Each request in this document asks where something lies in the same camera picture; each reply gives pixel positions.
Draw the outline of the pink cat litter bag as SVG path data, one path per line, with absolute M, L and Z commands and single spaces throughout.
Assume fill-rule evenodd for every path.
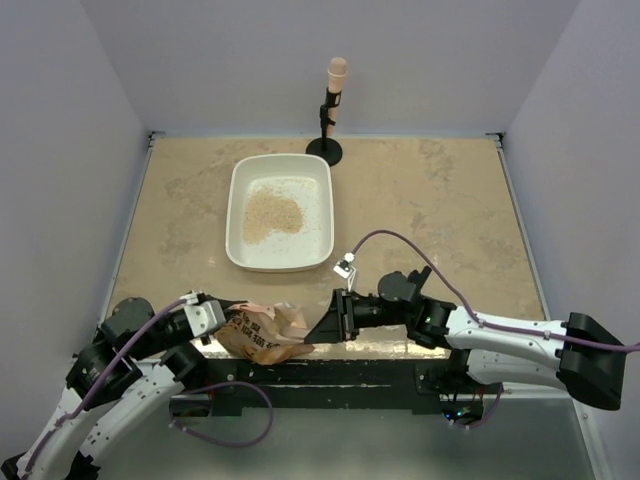
M 309 332 L 302 309 L 297 306 L 249 303 L 214 338 L 234 357 L 275 365 L 312 353 L 315 346 L 303 342 Z

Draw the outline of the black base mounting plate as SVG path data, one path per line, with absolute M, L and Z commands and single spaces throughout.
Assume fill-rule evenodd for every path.
M 455 403 L 476 405 L 499 391 L 465 379 L 446 359 L 316 360 L 263 366 L 210 359 L 205 384 L 236 380 L 265 392 L 276 409 L 409 410 L 439 415 Z

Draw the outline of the white plastic litter box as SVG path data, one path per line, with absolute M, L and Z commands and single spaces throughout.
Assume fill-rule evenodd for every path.
M 225 250 L 236 266 L 258 272 L 313 269 L 334 250 L 329 165 L 308 154 L 247 157 L 230 180 Z

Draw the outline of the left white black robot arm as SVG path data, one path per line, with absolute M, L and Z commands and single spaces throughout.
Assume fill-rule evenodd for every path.
M 207 380 L 193 345 L 224 326 L 233 301 L 189 293 L 154 311 L 119 302 L 75 356 L 58 406 L 36 442 L 5 460 L 4 479 L 94 479 L 114 442 L 155 408 Z

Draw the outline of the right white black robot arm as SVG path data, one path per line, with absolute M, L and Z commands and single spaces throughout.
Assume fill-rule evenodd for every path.
M 595 319 L 576 312 L 553 321 L 470 314 L 462 306 L 422 294 L 430 272 L 388 273 L 376 293 L 366 296 L 334 290 L 305 343 L 343 343 L 363 329 L 402 325 L 418 346 L 449 351 L 447 366 L 427 378 L 428 386 L 443 394 L 518 383 L 565 391 L 600 410 L 620 408 L 626 354 L 622 343 Z

